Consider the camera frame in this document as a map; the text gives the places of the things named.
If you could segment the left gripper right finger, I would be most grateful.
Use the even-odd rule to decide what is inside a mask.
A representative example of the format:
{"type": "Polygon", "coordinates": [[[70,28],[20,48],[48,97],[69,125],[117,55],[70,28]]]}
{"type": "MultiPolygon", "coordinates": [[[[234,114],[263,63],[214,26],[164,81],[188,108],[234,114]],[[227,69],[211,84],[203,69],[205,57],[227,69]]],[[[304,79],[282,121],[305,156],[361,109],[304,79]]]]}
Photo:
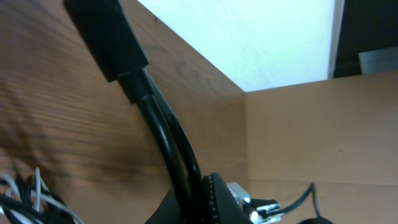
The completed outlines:
{"type": "Polygon", "coordinates": [[[206,215],[211,224],[251,224],[219,173],[204,176],[206,215]]]}

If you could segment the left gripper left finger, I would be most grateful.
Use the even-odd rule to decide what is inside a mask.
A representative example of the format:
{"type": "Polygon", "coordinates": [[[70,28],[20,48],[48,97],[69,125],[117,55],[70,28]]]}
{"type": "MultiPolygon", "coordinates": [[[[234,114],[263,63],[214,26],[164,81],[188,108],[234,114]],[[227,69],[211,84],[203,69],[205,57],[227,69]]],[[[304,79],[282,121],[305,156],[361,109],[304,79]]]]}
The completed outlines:
{"type": "Polygon", "coordinates": [[[183,218],[174,190],[170,189],[145,224],[181,224],[183,218]]]}

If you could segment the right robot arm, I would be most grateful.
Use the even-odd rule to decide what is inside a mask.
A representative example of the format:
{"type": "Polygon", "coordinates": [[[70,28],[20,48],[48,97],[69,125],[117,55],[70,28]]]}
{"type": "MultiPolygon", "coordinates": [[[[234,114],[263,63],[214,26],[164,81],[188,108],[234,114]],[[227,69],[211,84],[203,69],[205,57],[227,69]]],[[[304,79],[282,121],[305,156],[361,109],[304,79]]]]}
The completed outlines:
{"type": "Polygon", "coordinates": [[[334,224],[334,223],[324,217],[315,217],[315,218],[302,220],[298,224],[334,224]]]}

